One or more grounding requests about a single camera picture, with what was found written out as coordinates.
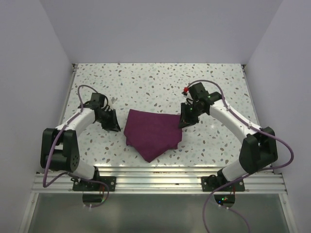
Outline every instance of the cable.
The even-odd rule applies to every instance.
[[[93,91],[95,91],[96,93],[98,93],[97,90],[95,90],[93,87],[91,87],[91,86],[89,86],[89,85],[83,84],[83,85],[78,86],[77,92],[78,92],[78,97],[79,97],[79,101],[80,101],[80,105],[81,105],[80,113],[83,111],[83,101],[82,101],[82,98],[81,98],[81,95],[80,95],[80,88],[83,87],[83,86],[88,87],[88,88],[92,89]]]
[[[108,185],[106,185],[105,183],[101,182],[101,181],[93,181],[93,180],[87,180],[87,179],[84,179],[84,178],[81,178],[81,177],[77,177],[77,176],[73,176],[71,174],[69,174],[68,172],[62,172],[60,173],[59,175],[57,175],[55,178],[53,178],[49,183],[46,183],[47,182],[47,177],[48,177],[48,173],[49,173],[49,168],[50,168],[50,164],[51,164],[51,161],[52,161],[52,156],[53,156],[53,152],[55,150],[55,147],[56,147],[56,144],[57,144],[57,141],[58,139],[60,138],[61,134],[63,133],[63,131],[65,130],[65,128],[67,127],[68,124],[70,124],[74,119],[76,119],[80,114],[81,112],[83,111],[83,101],[82,101],[82,98],[81,98],[81,95],[80,95],[80,88],[81,87],[88,87],[90,89],[92,89],[93,91],[95,91],[96,93],[98,93],[97,90],[95,90],[93,87],[91,86],[88,86],[88,85],[80,85],[78,87],[78,97],[79,97],[79,100],[80,100],[80,104],[81,104],[81,111],[79,113],[76,113],[75,115],[73,115],[63,126],[63,128],[58,132],[58,134],[56,135],[53,143],[52,143],[52,146],[51,146],[51,149],[50,149],[50,153],[49,153],[49,156],[48,156],[48,160],[47,160],[47,164],[45,166],[45,169],[44,169],[44,176],[43,176],[43,182],[42,182],[42,185],[44,188],[47,188],[49,187],[54,181],[56,181],[59,177],[63,176],[63,175],[69,175],[70,177],[73,177],[75,179],[80,179],[82,181],[85,181],[85,182],[90,182],[90,183],[98,183],[98,184],[101,184],[103,185],[106,190],[107,190],[107,196],[105,199],[102,200],[102,202],[100,204],[96,204],[96,205],[92,205],[90,204],[89,205],[89,208],[94,208],[94,207],[98,207],[98,206],[101,206],[106,200],[107,198],[109,197],[109,187]]]
[[[102,200],[101,203],[99,203],[99,204],[94,204],[94,205],[92,205],[92,204],[86,205],[87,207],[89,207],[89,208],[99,207],[99,206],[101,206],[102,204],[104,204],[105,201],[108,199],[108,197],[109,197],[109,187],[108,187],[108,185],[105,184],[104,182],[84,179],[84,178],[81,178],[81,177],[73,176],[72,174],[69,174],[69,173],[68,173],[68,175],[69,175],[70,177],[72,177],[72,178],[80,179],[81,181],[90,182],[90,183],[98,183],[98,184],[100,184],[100,185],[103,185],[103,186],[105,187],[105,189],[107,190],[107,196],[106,196],[105,199],[103,198],[103,200]]]
[[[291,157],[290,157],[290,159],[289,159],[288,162],[286,162],[286,163],[284,163],[284,164],[282,164],[282,165],[279,165],[279,166],[272,166],[272,167],[264,168],[264,169],[262,169],[261,171],[270,170],[270,169],[278,169],[278,168],[286,167],[286,166],[288,166],[290,163],[292,163],[292,161],[294,160],[294,151],[293,151],[293,149],[290,147],[290,145],[287,144],[287,143],[286,143],[285,141],[283,141],[282,139],[280,139],[280,138],[278,138],[278,137],[276,137],[276,136],[274,136],[274,135],[271,135],[271,134],[269,134],[269,133],[266,133],[266,132],[263,132],[263,131],[261,131],[261,130],[259,130],[259,129],[256,129],[256,128],[253,127],[253,126],[249,126],[248,123],[247,123],[246,121],[244,121],[243,119],[241,119],[235,112],[233,112],[230,108],[228,108],[228,104],[227,104],[226,101],[225,101],[224,92],[223,92],[223,90],[221,89],[221,87],[220,87],[217,83],[215,83],[215,82],[213,82],[213,81],[210,81],[210,80],[201,79],[201,80],[195,80],[195,81],[191,82],[190,84],[188,84],[187,88],[189,88],[189,87],[190,87],[191,85],[193,85],[194,83],[198,83],[198,82],[207,82],[207,83],[211,83],[211,84],[214,84],[215,86],[217,86],[217,88],[219,89],[219,91],[220,91],[220,93],[221,93],[221,95],[222,95],[222,100],[223,100],[224,106],[226,107],[226,109],[227,109],[236,119],[238,119],[238,120],[239,120],[241,123],[243,123],[244,125],[248,126],[250,129],[252,129],[252,130],[254,130],[254,131],[256,131],[256,132],[258,132],[258,133],[260,133],[260,134],[263,134],[263,135],[265,135],[265,136],[267,136],[267,137],[270,137],[270,138],[272,138],[272,139],[274,139],[274,140],[276,140],[276,141],[278,141],[278,142],[280,142],[280,143],[282,143],[282,144],[283,144],[284,146],[286,146],[287,149],[290,151]],[[233,180],[233,181],[231,181],[231,182],[229,182],[229,183],[226,183],[226,184],[220,186],[219,188],[216,188],[216,189],[215,189],[214,191],[212,191],[212,192],[210,193],[210,195],[207,197],[207,199],[205,200],[204,205],[203,205],[202,217],[203,217],[203,223],[204,223],[205,229],[206,229],[206,231],[207,231],[208,233],[210,233],[210,231],[209,231],[209,229],[208,229],[208,227],[207,227],[207,223],[206,223],[206,220],[205,220],[205,208],[206,208],[206,205],[207,205],[209,199],[211,198],[211,196],[212,196],[215,192],[217,192],[217,191],[219,191],[219,190],[221,190],[221,189],[223,189],[223,188],[225,188],[225,187],[227,187],[227,186],[230,186],[230,185],[234,184],[235,182],[238,182],[238,181],[240,181],[240,180],[243,180],[244,178],[249,177],[249,176],[250,176],[250,175],[248,174],[248,175],[239,177],[239,178],[237,178],[237,179],[235,179],[235,180]],[[236,214],[238,214],[241,218],[243,218],[243,220],[245,221],[245,223],[246,223],[246,225],[247,225],[248,232],[250,233],[250,226],[249,226],[249,223],[247,222],[247,220],[246,220],[240,213],[238,213],[237,211],[235,211],[235,210],[231,210],[231,211],[234,212],[234,213],[236,213]]]

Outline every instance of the terrazzo surface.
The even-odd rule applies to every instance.
[[[239,156],[240,142],[222,123],[208,115],[195,126],[183,129],[177,150],[168,150],[151,163],[126,146],[123,130],[130,109],[152,113],[179,114],[181,94],[191,81],[217,82],[227,101],[246,118],[257,123],[240,64],[79,64],[64,120],[77,111],[77,87],[87,84],[105,94],[117,111],[121,132],[106,132],[99,123],[88,126],[79,136],[80,157],[96,166],[226,166]],[[209,92],[217,91],[205,83]],[[81,88],[83,101],[92,91]]]

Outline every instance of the maroon fabric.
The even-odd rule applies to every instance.
[[[179,115],[130,109],[124,129],[126,144],[133,146],[150,163],[167,150],[177,149],[182,139],[179,118]]]

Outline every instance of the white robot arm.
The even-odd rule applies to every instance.
[[[101,123],[102,128],[107,131],[119,132],[116,111],[105,103],[107,97],[100,93],[93,93],[91,100],[83,104],[80,109],[63,124],[54,129],[46,129],[42,136],[41,166],[46,168],[50,156],[49,169],[53,171],[66,171],[71,176],[86,180],[97,180],[99,173],[95,166],[80,160],[77,137],[90,124],[95,121]],[[55,138],[60,134],[56,145]]]
[[[185,88],[184,95],[187,101],[181,103],[179,127],[184,128],[199,122],[198,117],[206,113],[222,122],[241,142],[239,159],[217,172],[217,176],[210,176],[209,185],[217,188],[243,175],[253,174],[277,160],[276,141],[264,136],[254,129],[275,135],[267,127],[262,128],[252,123],[233,109],[227,102],[224,105],[222,95],[218,92],[208,93],[202,83],[196,83]],[[230,111],[248,123],[245,126]]]

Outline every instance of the glass panel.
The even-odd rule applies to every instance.
[[[121,195],[91,211],[81,194],[40,194],[31,233],[202,233],[200,195]],[[236,195],[233,208],[248,220],[252,233],[288,233],[278,195]],[[219,208],[212,199],[206,210],[212,233],[246,233],[244,221]]]

